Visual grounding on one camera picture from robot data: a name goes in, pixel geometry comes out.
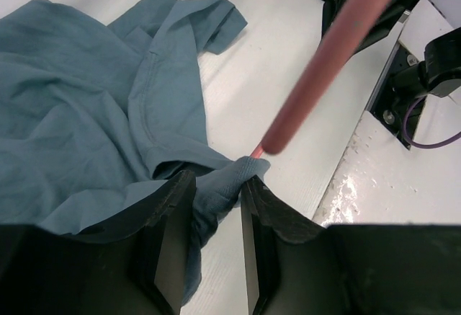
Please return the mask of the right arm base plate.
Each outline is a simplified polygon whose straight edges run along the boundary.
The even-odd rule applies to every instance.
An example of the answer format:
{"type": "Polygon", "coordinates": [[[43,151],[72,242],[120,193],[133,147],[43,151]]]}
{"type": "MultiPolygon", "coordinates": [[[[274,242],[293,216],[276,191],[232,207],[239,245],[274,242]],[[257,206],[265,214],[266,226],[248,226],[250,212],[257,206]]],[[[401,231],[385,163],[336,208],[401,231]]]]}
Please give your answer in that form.
{"type": "Polygon", "coordinates": [[[366,110],[407,149],[401,128],[409,107],[424,95],[424,63],[396,43],[380,74],[366,110]]]}

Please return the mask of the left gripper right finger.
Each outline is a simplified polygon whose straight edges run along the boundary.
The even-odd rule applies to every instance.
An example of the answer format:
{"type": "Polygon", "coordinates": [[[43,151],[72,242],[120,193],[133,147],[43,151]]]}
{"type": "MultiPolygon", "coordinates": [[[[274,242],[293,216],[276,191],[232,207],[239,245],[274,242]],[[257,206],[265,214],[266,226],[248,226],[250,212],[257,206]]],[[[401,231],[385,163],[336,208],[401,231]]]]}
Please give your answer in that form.
{"type": "Polygon", "coordinates": [[[458,314],[460,227],[322,227],[258,178],[241,190],[250,314],[458,314]]]}

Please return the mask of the pink wire hanger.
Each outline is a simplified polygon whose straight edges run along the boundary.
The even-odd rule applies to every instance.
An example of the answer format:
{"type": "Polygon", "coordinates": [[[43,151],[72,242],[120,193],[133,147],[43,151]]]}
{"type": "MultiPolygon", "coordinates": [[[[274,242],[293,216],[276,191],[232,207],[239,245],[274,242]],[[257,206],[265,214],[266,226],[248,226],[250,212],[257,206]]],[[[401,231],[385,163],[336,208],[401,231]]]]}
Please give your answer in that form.
{"type": "Polygon", "coordinates": [[[252,158],[285,149],[390,2],[346,0],[252,158]]]}

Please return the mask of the blue t shirt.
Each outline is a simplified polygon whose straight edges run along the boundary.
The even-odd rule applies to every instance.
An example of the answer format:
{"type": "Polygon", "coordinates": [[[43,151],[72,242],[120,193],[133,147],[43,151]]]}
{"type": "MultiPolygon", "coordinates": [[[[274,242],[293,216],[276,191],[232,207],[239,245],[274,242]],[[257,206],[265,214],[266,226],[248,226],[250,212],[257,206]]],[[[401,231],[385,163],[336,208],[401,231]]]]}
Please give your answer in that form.
{"type": "Polygon", "coordinates": [[[189,301],[202,248],[269,168],[207,142],[197,57],[245,26],[229,0],[141,0],[109,25],[48,0],[3,17],[1,222],[77,234],[192,171],[189,301]]]}

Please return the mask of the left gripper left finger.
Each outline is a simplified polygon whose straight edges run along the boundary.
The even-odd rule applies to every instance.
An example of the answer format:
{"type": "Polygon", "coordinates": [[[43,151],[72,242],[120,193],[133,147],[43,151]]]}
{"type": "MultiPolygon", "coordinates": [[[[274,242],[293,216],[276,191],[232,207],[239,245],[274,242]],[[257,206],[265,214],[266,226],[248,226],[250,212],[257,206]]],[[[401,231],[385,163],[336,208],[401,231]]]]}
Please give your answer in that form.
{"type": "Polygon", "coordinates": [[[196,192],[183,171],[81,233],[1,227],[3,314],[178,314],[196,192]]]}

